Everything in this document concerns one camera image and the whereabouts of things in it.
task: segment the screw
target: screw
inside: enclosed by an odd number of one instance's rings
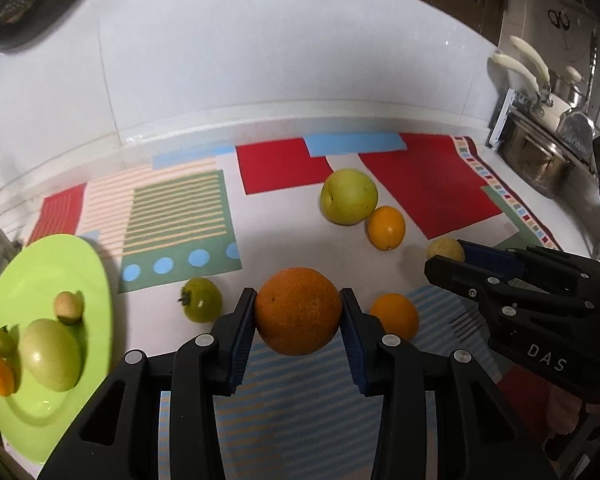
[[[142,352],[139,350],[132,350],[127,352],[125,355],[125,361],[127,364],[134,365],[142,360]]]
[[[398,346],[400,338],[397,335],[385,334],[382,336],[382,342],[387,346]]]
[[[211,334],[200,334],[196,338],[196,345],[198,346],[209,346],[213,343],[214,337]]]
[[[456,350],[454,352],[454,359],[459,363],[468,363],[471,360],[471,354],[466,350]]]

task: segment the green plate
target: green plate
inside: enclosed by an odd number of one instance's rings
[[[68,392],[41,386],[16,372],[16,392],[0,396],[0,432],[26,458],[45,462],[109,373],[112,313],[109,282],[100,258],[81,238],[53,235],[25,248],[0,276],[0,326],[16,337],[35,319],[55,319],[53,300],[63,290],[84,296],[82,323],[70,327],[82,347],[82,374]],[[13,368],[18,370],[19,359]]]

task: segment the colorful checkered border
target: colorful checkered border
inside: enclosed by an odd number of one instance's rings
[[[473,141],[467,137],[452,136],[452,139],[454,140],[456,152],[458,152],[460,158],[462,158],[462,160],[464,160],[464,162],[491,187],[491,189],[504,199],[507,205],[516,212],[542,244],[550,249],[559,249],[560,247],[554,240],[552,234],[546,228],[543,228],[522,201],[517,196],[513,195],[513,193],[496,178],[493,171],[491,171],[491,168],[472,153],[469,143],[473,143]]]

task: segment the blue circle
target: blue circle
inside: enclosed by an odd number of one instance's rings
[[[173,260],[171,258],[160,258],[154,263],[154,272],[156,274],[167,274],[173,269]]]
[[[122,271],[122,279],[126,282],[132,282],[137,280],[140,276],[140,266],[137,264],[131,264],[125,267]]]
[[[204,267],[209,263],[210,259],[211,256],[209,255],[208,251],[205,251],[204,249],[196,249],[195,251],[191,251],[189,253],[189,258],[187,261],[194,267]]]
[[[224,252],[232,260],[239,260],[240,253],[238,252],[238,244],[231,242]]]

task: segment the metal pot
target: metal pot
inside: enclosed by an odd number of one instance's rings
[[[582,102],[584,95],[575,83],[563,78],[553,70],[549,70],[549,76],[552,94],[557,95],[571,108],[577,107]]]
[[[509,114],[503,134],[500,153],[506,163],[545,197],[558,196],[574,168],[567,150],[517,110]]]

